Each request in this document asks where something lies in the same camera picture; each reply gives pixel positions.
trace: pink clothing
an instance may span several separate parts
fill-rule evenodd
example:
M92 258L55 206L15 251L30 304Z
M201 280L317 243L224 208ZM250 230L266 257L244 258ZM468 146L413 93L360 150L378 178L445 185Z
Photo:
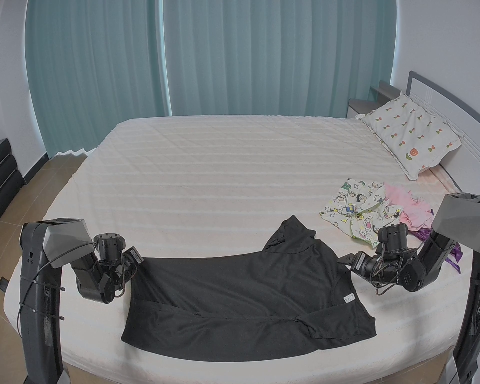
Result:
M431 228L433 215L430 205L421 198L415 198L410 191L402 187L384 183L388 205L401 205L400 223L406 223L408 230L418 231L422 228Z

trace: tile floor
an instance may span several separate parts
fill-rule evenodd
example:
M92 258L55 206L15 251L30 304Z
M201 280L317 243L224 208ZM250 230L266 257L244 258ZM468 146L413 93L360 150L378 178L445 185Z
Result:
M25 185L0 217L0 276L10 279L21 256L18 243L21 225L42 220L47 209L73 173L85 160L85 155L56 156ZM3 292L0 291L0 383L20 384L26 376L22 342L3 312ZM440 376L447 352L403 371L368 384L433 384ZM76 367L69 366L72 384L107 384Z

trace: white wall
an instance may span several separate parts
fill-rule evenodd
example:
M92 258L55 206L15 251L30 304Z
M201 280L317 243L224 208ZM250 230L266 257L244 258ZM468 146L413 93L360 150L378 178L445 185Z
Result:
M407 88L410 70L480 112L480 1L397 0L392 85Z
M27 0L0 0L0 138L9 139L24 176L45 154L25 67Z

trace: curtain fold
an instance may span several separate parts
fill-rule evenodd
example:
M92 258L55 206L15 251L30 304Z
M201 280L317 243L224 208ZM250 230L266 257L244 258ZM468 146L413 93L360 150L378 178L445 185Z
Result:
M173 115L345 117L390 81L396 0L164 0Z
M155 0L29 0L25 59L48 155L168 114Z

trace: white headboard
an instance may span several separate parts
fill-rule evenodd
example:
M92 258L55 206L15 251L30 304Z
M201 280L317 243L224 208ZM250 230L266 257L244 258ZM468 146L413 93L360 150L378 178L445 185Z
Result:
M407 96L462 134L462 145L440 162L463 192L480 194L480 113L439 85L410 71Z

